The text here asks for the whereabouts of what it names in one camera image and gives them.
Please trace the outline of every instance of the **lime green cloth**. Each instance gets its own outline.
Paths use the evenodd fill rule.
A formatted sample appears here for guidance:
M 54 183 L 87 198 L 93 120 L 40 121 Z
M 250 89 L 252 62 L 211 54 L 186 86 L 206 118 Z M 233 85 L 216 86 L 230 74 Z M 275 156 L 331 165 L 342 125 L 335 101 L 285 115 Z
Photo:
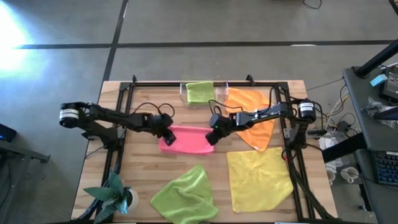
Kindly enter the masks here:
M 150 204 L 174 224 L 197 224 L 218 213 L 209 179 L 201 164 L 170 181 L 150 200 Z
M 214 86 L 211 81 L 188 83 L 186 87 L 188 103 L 207 103 L 214 100 Z

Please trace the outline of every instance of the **gray floor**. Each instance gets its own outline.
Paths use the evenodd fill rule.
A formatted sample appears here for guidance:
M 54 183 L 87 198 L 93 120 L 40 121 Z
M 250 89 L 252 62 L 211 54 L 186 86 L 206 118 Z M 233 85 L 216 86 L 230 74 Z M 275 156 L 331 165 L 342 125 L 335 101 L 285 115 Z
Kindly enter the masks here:
M 8 32 L 0 44 L 111 43 L 121 3 L 2 1 Z M 130 0 L 119 42 L 384 40 L 395 39 L 397 28 L 387 0 L 324 0 L 320 10 L 294 0 Z M 178 80 L 182 74 L 241 80 L 251 74 L 257 80 L 305 80 L 312 88 L 341 78 L 343 68 L 361 65 L 384 47 L 118 49 L 110 80 L 130 80 L 133 74 L 139 80 Z M 18 144 L 51 154 L 49 164 L 32 163 L 10 223 L 70 218 L 87 142 L 81 131 L 59 126 L 59 104 L 96 101 L 108 55 L 109 49 L 0 51 L 0 123 L 19 132 Z M 387 63 L 396 61 L 395 56 Z M 343 83 L 308 95 L 330 111 Z M 353 112 L 350 102 L 345 111 Z M 357 186 L 336 180 L 332 191 L 341 218 L 375 222 L 374 214 L 358 210 Z

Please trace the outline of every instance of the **potted plant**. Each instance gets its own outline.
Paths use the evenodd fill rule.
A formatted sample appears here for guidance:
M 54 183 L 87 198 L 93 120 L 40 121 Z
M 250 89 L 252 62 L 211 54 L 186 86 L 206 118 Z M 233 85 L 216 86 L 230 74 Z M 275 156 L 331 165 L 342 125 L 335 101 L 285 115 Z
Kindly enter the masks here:
M 135 208 L 138 204 L 137 192 L 130 187 L 123 187 L 120 175 L 111 170 L 109 175 L 109 187 L 90 187 L 84 189 L 91 196 L 103 201 L 102 211 L 95 217 L 94 224 L 103 221 L 105 218 L 119 211 L 127 214 L 129 207 Z

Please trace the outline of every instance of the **wooden tabletop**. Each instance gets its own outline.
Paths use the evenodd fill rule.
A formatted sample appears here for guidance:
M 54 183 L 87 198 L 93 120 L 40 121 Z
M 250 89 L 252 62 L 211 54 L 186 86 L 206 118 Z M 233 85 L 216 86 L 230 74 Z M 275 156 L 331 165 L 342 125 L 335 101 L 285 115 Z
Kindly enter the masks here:
M 296 98 L 307 97 L 305 85 L 302 80 L 289 80 L 290 94 Z M 118 98 L 120 82 L 104 82 L 99 105 L 115 109 Z M 269 96 L 269 88 L 263 86 L 237 87 L 261 91 Z M 156 105 L 170 103 L 175 108 L 174 124 L 184 126 L 196 126 L 208 128 L 211 116 L 208 107 L 199 109 L 185 108 L 180 99 L 179 87 L 135 87 L 131 105 L 131 111 L 143 102 L 152 102 Z M 145 105 L 140 111 L 156 114 L 155 108 Z M 166 106 L 162 111 L 172 114 Z M 99 122 L 104 126 L 110 123 Z M 294 222 L 297 221 L 294 198 L 290 194 L 279 206 L 268 212 L 234 213 L 231 204 L 231 192 L 229 188 L 228 166 L 226 152 L 253 150 L 243 142 L 236 134 L 219 141 L 215 146 L 215 152 L 207 156 L 194 156 L 188 154 L 167 154 L 159 152 L 158 139 L 148 133 L 135 133 L 128 130 L 126 133 L 126 144 L 121 168 L 121 177 L 124 185 L 131 186 L 139 195 L 138 207 L 129 211 L 127 215 L 116 212 L 114 222 L 167 222 L 150 205 L 151 198 L 168 182 L 180 177 L 196 164 L 203 164 L 210 180 L 214 203 L 219 212 L 211 222 Z M 317 141 L 308 140 L 318 145 Z M 100 141 L 92 141 L 88 145 L 87 153 L 102 146 Z M 274 132 L 269 147 L 284 146 L 280 129 L 280 120 L 274 125 Z M 317 149 L 308 147 L 303 150 L 305 167 L 307 170 L 310 189 L 319 202 L 328 212 L 337 216 L 335 203 L 326 176 L 325 165 L 322 154 Z M 86 207 L 92 202 L 93 197 L 83 191 L 87 187 L 101 185 L 106 150 L 100 150 L 85 160 L 81 173 L 80 184 L 77 190 L 72 218 L 81 215 Z M 303 211 L 307 214 L 305 198 L 300 192 Z

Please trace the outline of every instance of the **clear plastic container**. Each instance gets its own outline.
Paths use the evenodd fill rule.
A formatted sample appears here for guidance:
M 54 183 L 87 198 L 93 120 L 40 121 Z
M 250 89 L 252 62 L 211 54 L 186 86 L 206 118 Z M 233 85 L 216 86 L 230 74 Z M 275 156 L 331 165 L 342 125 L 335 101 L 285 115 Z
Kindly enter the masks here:
M 183 101 L 183 104 L 186 108 L 202 108 L 203 106 L 208 106 L 208 102 L 205 103 L 190 103 L 188 102 L 188 83 L 198 83 L 211 81 L 213 82 L 213 91 L 214 91 L 214 100 L 220 103 L 224 103 L 228 99 L 228 81 L 221 78 L 220 76 L 216 77 L 196 77 L 191 75 L 183 75 L 181 77 L 180 82 L 180 99 Z

